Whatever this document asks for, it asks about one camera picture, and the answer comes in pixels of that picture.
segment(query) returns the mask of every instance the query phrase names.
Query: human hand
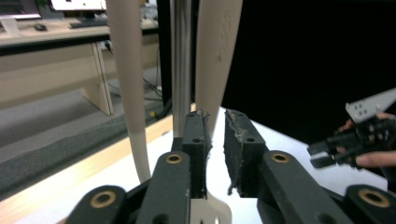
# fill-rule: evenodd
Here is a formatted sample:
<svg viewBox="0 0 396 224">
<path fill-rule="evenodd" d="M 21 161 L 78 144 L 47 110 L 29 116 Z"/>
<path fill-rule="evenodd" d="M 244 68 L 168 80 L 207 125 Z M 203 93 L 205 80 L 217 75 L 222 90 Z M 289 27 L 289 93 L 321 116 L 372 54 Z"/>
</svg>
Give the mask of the human hand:
<svg viewBox="0 0 396 224">
<path fill-rule="evenodd" d="M 394 119 L 395 116 L 389 113 L 378 113 L 376 115 L 379 119 Z M 347 120 L 346 124 L 340 128 L 338 128 L 338 132 L 343 132 L 352 128 L 353 122 L 352 120 Z M 337 148 L 337 151 L 343 153 L 346 149 L 342 146 Z M 376 151 L 376 152 L 368 152 L 359 155 L 356 157 L 356 163 L 360 167 L 365 168 L 377 168 L 377 167 L 390 167 L 396 166 L 396 151 Z"/>
</svg>

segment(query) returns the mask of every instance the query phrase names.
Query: computer mouse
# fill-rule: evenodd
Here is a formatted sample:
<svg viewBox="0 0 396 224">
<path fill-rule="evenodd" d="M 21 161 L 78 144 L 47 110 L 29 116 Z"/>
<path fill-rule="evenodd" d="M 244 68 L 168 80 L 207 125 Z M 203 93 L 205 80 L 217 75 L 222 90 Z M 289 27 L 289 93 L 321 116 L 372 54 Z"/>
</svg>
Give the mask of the computer mouse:
<svg viewBox="0 0 396 224">
<path fill-rule="evenodd" d="M 37 31 L 47 31 L 47 26 L 44 24 L 35 24 L 33 25 L 33 28 Z"/>
</svg>

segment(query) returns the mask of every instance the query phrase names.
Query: gray carpet floor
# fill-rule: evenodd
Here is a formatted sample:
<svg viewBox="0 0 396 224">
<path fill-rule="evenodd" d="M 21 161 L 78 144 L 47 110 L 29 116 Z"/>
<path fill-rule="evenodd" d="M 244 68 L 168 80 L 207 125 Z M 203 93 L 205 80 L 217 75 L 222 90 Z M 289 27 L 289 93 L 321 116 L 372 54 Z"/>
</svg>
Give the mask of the gray carpet floor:
<svg viewBox="0 0 396 224">
<path fill-rule="evenodd" d="M 79 90 L 0 110 L 0 201 L 127 136 L 121 98 L 111 98 L 110 116 Z M 148 86 L 145 99 L 150 125 L 163 101 Z"/>
</svg>

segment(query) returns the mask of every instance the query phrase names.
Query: desk leg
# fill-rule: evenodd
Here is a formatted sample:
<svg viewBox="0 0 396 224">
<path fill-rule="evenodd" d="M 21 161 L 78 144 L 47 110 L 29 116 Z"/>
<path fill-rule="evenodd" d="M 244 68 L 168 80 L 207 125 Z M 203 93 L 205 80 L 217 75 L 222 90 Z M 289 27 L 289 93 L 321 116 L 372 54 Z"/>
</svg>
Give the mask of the desk leg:
<svg viewBox="0 0 396 224">
<path fill-rule="evenodd" d="M 92 43 L 92 51 L 95 57 L 97 82 L 81 89 L 82 95 L 98 106 L 107 115 L 114 113 L 110 91 L 107 86 L 105 64 L 99 43 Z"/>
</svg>

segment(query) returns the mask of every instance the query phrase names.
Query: keyboard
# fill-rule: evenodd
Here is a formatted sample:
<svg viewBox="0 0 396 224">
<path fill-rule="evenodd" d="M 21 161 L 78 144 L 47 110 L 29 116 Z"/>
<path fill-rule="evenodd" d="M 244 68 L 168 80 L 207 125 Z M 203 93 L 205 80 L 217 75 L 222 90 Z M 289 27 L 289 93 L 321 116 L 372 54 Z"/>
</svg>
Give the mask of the keyboard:
<svg viewBox="0 0 396 224">
<path fill-rule="evenodd" d="M 107 20 L 70 22 L 71 29 L 107 26 Z"/>
</svg>

